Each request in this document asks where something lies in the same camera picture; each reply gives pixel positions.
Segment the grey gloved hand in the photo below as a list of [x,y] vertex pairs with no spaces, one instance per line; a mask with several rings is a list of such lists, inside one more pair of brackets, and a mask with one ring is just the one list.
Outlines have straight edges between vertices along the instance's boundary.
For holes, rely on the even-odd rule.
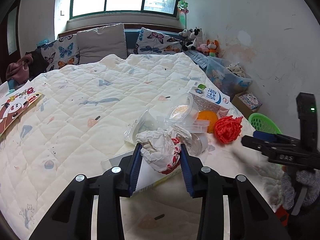
[[305,171],[283,167],[281,192],[285,210],[312,205],[319,197],[319,170]]

